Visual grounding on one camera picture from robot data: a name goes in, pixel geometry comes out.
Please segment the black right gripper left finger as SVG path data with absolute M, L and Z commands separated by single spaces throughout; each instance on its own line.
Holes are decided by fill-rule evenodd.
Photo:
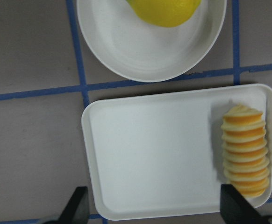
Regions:
M 39 224 L 87 224 L 89 220 L 88 187 L 75 189 L 67 205 L 58 217 L 40 219 Z

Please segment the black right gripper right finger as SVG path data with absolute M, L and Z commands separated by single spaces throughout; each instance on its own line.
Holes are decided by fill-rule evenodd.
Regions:
M 226 224 L 272 224 L 272 215 L 260 215 L 231 184 L 222 184 L 220 215 Z

